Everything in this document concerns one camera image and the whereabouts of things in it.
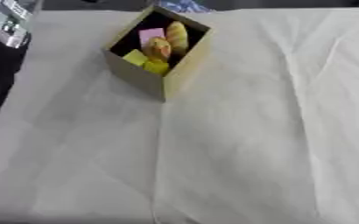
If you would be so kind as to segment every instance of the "table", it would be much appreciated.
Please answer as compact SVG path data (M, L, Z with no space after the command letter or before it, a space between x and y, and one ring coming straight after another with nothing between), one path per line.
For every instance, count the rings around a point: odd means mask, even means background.
M0 113L0 220L359 223L359 9L189 14L212 51L165 105L100 52L136 16L39 15Z

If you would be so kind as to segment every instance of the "pink sticky note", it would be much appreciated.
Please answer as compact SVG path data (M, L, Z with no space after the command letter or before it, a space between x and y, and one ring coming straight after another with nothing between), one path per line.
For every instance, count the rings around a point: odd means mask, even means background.
M142 30L138 32L138 35L140 37L140 44L143 47L151 38L160 37L165 39L165 30L163 28Z

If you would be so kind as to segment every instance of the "open box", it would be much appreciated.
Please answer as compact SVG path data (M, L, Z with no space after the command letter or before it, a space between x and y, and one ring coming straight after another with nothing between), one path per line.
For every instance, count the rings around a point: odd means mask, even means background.
M170 71L164 76L150 73L122 57L133 49L140 49L138 32L145 29L166 28L173 21L180 21L187 28L189 50L180 58L169 59ZM158 6L150 6L103 49L111 72L119 78L140 88L154 98L165 101L174 95L193 74L194 67L202 60L207 50L210 28Z

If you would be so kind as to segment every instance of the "wrinkled fabric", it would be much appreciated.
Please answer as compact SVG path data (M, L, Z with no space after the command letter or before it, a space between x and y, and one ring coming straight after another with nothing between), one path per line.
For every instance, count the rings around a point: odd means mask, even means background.
M175 12L210 12L214 11L211 10L203 5L200 5L199 3L196 3L192 0L180 0L177 3L176 2L170 2L170 1L160 1L158 2L158 5L167 8L170 11Z
M0 113L0 219L359 223L359 9L187 14L210 53L163 105L100 53L136 15L39 16Z

